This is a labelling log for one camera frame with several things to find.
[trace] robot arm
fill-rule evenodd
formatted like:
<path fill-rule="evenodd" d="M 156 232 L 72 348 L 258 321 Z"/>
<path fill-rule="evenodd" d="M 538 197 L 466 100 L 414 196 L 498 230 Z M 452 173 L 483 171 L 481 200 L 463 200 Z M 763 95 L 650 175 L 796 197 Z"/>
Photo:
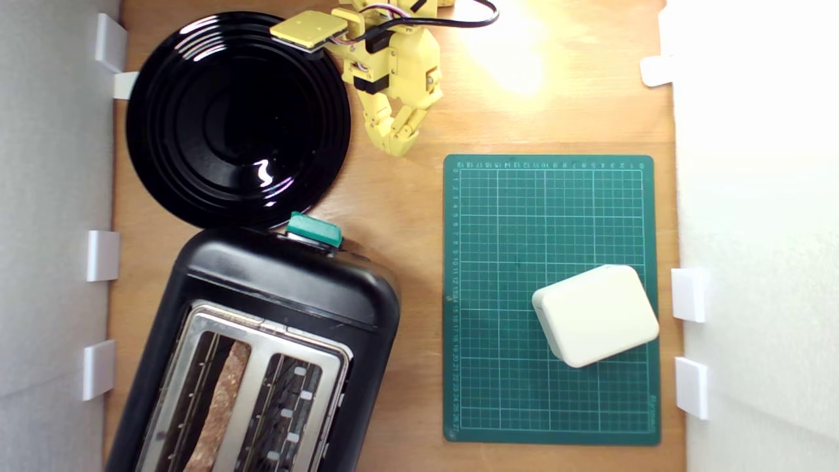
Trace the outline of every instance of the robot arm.
<path fill-rule="evenodd" d="M 307 52 L 326 48 L 343 59 L 342 79 L 355 87 L 364 108 L 370 140 L 388 154 L 402 156 L 419 136 L 419 127 L 439 101 L 440 46 L 425 25 L 476 27 L 484 22 L 436 19 L 452 0 L 341 0 L 355 10 L 306 11 L 271 28 L 275 39 Z M 390 100 L 402 107 L 393 116 Z"/>

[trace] wire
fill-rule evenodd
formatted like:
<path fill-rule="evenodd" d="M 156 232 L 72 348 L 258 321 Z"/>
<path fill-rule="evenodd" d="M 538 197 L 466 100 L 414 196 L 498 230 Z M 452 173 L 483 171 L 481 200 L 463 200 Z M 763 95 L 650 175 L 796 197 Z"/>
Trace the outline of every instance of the wire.
<path fill-rule="evenodd" d="M 396 5 L 392 5 L 390 3 L 372 3 L 370 5 L 367 5 L 366 7 L 358 10 L 358 12 L 359 13 L 364 13 L 367 10 L 370 10 L 370 9 L 373 9 L 373 8 L 381 8 L 382 10 L 388 10 L 390 13 L 396 13 L 397 15 L 399 15 L 402 18 L 410 18 L 410 16 L 411 16 L 408 12 L 404 11 L 402 8 L 399 8 Z"/>
<path fill-rule="evenodd" d="M 392 28 L 394 26 L 444 26 L 447 28 L 482 28 L 484 26 L 489 26 L 498 20 L 498 7 L 496 7 L 492 2 L 489 0 L 473 0 L 474 2 L 480 3 L 484 7 L 487 7 L 492 12 L 492 16 L 487 19 L 482 19 L 479 21 L 465 21 L 459 19 L 446 19 L 446 18 L 411 18 L 402 16 L 402 18 L 394 18 L 390 19 L 382 24 L 377 24 L 372 28 L 368 29 L 364 32 L 361 36 L 352 39 L 339 39 L 339 41 L 346 41 L 346 42 L 338 42 L 339 45 L 352 45 L 358 43 L 360 41 L 364 41 L 367 38 L 378 36 L 381 33 L 384 33 L 385 30 Z"/>

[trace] cutting mat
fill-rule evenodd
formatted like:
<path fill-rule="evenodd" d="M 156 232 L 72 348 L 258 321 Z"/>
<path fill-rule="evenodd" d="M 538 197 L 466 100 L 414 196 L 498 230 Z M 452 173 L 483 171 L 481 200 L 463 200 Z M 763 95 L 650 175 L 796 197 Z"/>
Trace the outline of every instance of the cutting mat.
<path fill-rule="evenodd" d="M 658 443 L 658 340 L 572 369 L 530 303 L 541 286 L 626 264 L 658 313 L 652 159 L 450 155 L 445 194 L 446 438 Z"/>

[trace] black cable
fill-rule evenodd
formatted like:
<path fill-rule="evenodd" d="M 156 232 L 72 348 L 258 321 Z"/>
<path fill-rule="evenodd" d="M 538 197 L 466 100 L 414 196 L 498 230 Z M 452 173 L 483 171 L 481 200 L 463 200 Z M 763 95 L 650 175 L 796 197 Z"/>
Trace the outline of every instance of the black cable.
<path fill-rule="evenodd" d="M 372 36 L 377 36 L 383 33 L 386 29 L 392 28 L 394 26 L 444 26 L 448 28 L 482 28 L 484 26 L 489 26 L 490 24 L 495 23 L 498 19 L 498 7 L 496 7 L 492 2 L 489 0 L 472 0 L 474 2 L 478 2 L 484 7 L 489 8 L 492 11 L 492 16 L 487 19 L 482 19 L 479 21 L 465 21 L 460 19 L 446 19 L 446 18 L 394 18 L 390 19 L 382 24 L 377 24 L 372 28 L 368 29 L 364 32 L 361 36 L 356 38 L 350 39 L 353 43 L 358 41 L 364 41 L 367 38 Z"/>

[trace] yellow plastic part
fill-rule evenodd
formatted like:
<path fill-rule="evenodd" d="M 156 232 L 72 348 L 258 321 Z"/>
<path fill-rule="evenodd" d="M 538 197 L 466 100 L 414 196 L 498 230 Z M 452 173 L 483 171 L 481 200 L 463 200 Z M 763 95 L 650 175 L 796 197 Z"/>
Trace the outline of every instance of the yellow plastic part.
<path fill-rule="evenodd" d="M 437 7 L 446 0 L 428 0 L 413 16 L 435 18 Z M 278 38 L 312 49 L 328 40 L 323 37 L 329 29 L 342 26 L 337 31 L 346 30 L 341 39 L 357 38 L 364 32 L 388 20 L 382 15 L 382 9 L 374 8 L 359 13 L 358 10 L 382 0 L 340 0 L 341 4 L 352 5 L 356 11 L 347 8 L 335 8 L 331 14 L 319 13 L 306 15 L 304 12 L 271 28 L 271 33 Z M 390 0 L 389 3 L 405 11 L 416 0 Z M 336 21 L 328 23 L 323 15 Z M 285 28 L 285 24 L 294 21 L 294 25 Z M 389 45 L 374 53 L 367 52 L 365 41 L 352 45 L 326 42 L 326 48 L 344 61 L 341 78 L 347 84 L 355 86 L 355 80 L 377 82 L 388 79 L 388 86 L 378 93 L 356 90 L 364 108 L 364 128 L 367 136 L 384 152 L 402 156 L 408 152 L 419 136 L 419 127 L 429 110 L 443 97 L 440 89 L 440 46 L 428 29 L 414 25 L 400 25 L 391 28 L 393 35 Z M 390 100 L 397 99 L 402 107 L 393 116 Z"/>
<path fill-rule="evenodd" d="M 328 13 L 306 11 L 271 27 L 271 35 L 314 50 L 327 39 L 347 29 L 347 22 Z"/>

